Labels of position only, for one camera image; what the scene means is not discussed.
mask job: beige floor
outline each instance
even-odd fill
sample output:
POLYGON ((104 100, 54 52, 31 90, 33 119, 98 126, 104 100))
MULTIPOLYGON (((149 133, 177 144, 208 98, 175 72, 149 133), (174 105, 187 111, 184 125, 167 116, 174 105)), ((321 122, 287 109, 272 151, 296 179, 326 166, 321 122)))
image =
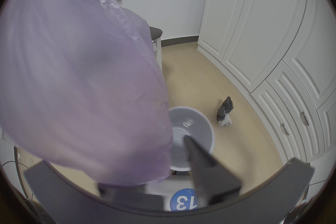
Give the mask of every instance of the beige floor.
MULTIPOLYGON (((241 193, 261 184, 282 167, 278 151, 258 115, 228 78, 197 51, 196 42, 162 48, 162 66, 170 107, 191 106, 208 117, 215 130, 213 155, 242 180, 241 193), (234 105, 230 113, 233 123, 219 127, 216 112, 227 96, 234 105)), ((39 161, 23 149, 18 152, 24 165, 39 161)), ((94 180, 83 172, 55 167, 80 187, 98 194, 94 180)), ((26 182, 24 186, 31 197, 26 182)))

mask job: translucent purple bag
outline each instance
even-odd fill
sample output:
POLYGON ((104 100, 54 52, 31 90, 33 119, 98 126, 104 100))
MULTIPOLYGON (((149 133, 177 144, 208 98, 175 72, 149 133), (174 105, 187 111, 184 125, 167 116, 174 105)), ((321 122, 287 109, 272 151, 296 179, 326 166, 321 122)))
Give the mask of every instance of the translucent purple bag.
POLYGON ((7 0, 0 44, 13 141, 100 183, 169 176, 168 93, 145 20, 116 0, 7 0))

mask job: blue label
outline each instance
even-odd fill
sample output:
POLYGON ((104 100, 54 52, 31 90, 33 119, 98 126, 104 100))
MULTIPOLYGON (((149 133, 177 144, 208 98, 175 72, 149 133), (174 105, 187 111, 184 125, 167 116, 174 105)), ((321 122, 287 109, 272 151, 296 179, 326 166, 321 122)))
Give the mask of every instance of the blue label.
POLYGON ((170 199, 171 211, 184 211, 197 208, 195 190, 184 188, 176 192, 170 199))

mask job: wire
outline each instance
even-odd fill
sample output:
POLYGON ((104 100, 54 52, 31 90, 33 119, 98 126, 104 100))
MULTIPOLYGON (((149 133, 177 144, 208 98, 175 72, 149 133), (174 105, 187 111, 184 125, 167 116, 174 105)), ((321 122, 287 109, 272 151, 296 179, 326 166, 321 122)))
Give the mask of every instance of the wire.
MULTIPOLYGON (((2 165, 2 167, 5 165, 5 164, 7 164, 7 163, 16 163, 15 161, 13 161, 13 160, 10 160, 9 162, 6 162, 6 163, 4 163, 3 165, 2 165)), ((24 167, 26 167, 26 168, 28 168, 29 169, 29 167, 28 166, 25 166, 24 164, 22 164, 22 163, 18 163, 18 164, 21 164, 21 165, 23 165, 24 167)))

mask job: dark gray cushion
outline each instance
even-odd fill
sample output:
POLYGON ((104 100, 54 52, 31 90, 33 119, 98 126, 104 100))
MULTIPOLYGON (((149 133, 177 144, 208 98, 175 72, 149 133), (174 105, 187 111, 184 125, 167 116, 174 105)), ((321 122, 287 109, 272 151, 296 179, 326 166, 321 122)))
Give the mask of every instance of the dark gray cushion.
POLYGON ((162 36, 161 29, 149 26, 149 30, 150 30, 150 36, 152 37, 152 40, 158 39, 159 37, 162 36))

